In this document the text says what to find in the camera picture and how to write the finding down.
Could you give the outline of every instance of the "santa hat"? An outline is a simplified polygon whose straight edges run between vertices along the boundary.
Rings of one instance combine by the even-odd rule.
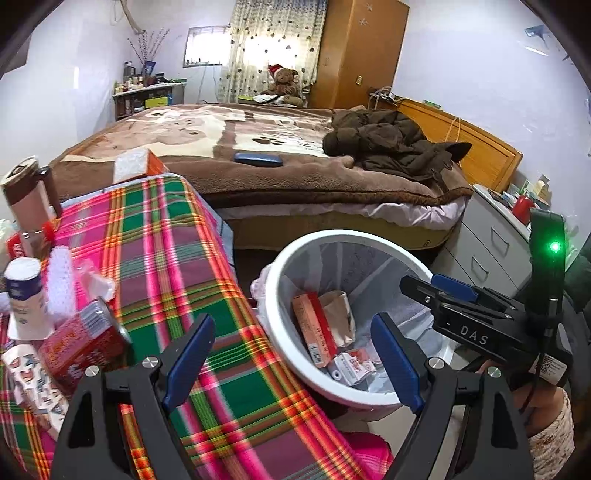
[[[267,69],[269,70],[269,73],[271,74],[271,76],[273,78],[275,78],[275,72],[279,69],[282,69],[283,67],[281,65],[279,65],[278,63],[275,63],[273,66],[269,65],[267,67]]]

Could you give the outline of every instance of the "green led light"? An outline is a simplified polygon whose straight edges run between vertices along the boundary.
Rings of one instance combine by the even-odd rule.
[[[550,249],[556,254],[558,252],[560,252],[560,249],[562,248],[562,245],[560,245],[560,242],[552,242],[550,244]]]

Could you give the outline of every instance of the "screw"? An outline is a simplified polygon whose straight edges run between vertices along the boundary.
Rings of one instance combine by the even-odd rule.
[[[497,367],[489,367],[486,373],[492,378],[499,378],[501,376],[501,371]]]
[[[144,368],[154,368],[158,365],[158,359],[154,356],[147,356],[142,360],[142,367]]]
[[[97,367],[96,365],[91,365],[85,371],[85,375],[87,377],[95,377],[98,375],[98,373],[99,373],[99,367]]]
[[[432,356],[429,359],[429,366],[435,370],[441,370],[445,366],[445,362],[438,356]]]

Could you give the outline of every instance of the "yellow box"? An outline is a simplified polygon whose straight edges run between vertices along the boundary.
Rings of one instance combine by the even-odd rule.
[[[146,100],[146,108],[153,108],[155,106],[167,106],[168,97],[148,98]]]

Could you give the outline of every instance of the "tin can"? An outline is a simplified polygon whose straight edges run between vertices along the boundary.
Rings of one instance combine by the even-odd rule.
[[[106,367],[130,344],[127,330],[107,304],[96,299],[45,340],[39,354],[64,392],[71,394],[87,367]]]

